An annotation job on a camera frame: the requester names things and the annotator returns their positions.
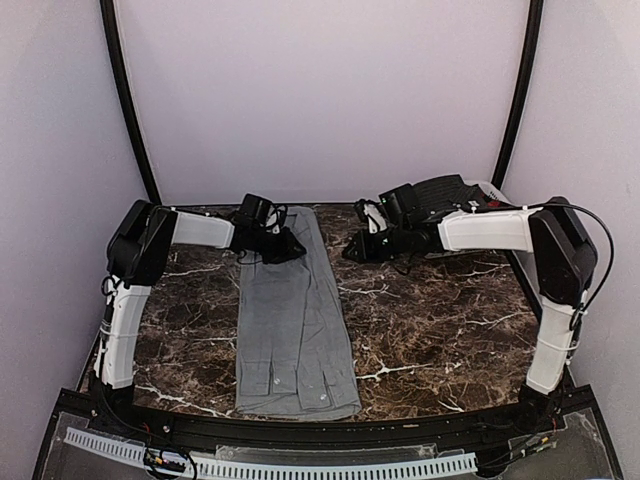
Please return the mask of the grey long sleeve shirt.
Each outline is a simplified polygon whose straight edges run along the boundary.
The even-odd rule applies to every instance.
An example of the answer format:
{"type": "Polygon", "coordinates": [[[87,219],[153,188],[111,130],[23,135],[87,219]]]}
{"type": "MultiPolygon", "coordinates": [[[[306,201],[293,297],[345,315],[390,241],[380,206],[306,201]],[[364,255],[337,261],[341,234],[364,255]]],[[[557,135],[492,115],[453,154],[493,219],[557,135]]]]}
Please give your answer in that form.
{"type": "Polygon", "coordinates": [[[314,211],[285,221],[305,247],[282,264],[240,271],[235,409],[242,415],[329,421],[360,412],[351,341],[314,211]]]}

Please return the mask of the light grey plastic basket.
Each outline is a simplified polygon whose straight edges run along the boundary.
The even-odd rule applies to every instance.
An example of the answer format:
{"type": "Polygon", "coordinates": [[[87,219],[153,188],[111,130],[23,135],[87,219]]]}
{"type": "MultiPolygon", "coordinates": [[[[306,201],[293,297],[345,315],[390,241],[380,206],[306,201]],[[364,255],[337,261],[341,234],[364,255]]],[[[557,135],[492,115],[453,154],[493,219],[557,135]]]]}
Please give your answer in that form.
{"type": "Polygon", "coordinates": [[[495,200],[503,204],[510,204],[510,200],[488,181],[466,180],[465,183],[471,186],[477,185],[483,192],[483,196],[487,198],[487,202],[495,200]]]}

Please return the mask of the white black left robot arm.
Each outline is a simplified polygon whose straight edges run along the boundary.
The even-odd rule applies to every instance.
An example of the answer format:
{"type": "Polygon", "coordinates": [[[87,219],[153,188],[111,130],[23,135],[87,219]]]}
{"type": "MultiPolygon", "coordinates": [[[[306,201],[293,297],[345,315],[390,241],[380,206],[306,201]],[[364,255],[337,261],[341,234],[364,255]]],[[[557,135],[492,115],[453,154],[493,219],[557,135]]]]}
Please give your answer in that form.
{"type": "Polygon", "coordinates": [[[266,264],[281,264],[306,254],[285,225],[287,214],[286,206],[253,194],[226,216],[135,201],[107,246],[106,309],[94,366],[100,383],[114,390],[133,385],[141,316],[173,245],[252,252],[266,264]]]}

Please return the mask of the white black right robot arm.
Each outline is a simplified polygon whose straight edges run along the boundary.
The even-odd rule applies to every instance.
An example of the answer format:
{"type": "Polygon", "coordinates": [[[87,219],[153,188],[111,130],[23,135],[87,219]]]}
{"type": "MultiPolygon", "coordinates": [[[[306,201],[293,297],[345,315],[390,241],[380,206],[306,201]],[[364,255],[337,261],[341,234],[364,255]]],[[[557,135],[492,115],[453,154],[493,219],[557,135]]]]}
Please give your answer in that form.
{"type": "Polygon", "coordinates": [[[377,201],[357,201],[354,209],[366,226],[342,255],[360,264],[467,250],[531,254],[542,318],[525,384],[543,395],[556,389],[579,343],[582,318],[602,288],[592,283],[598,252],[578,217],[583,208],[562,196],[512,205],[454,174],[405,183],[377,201]]]}

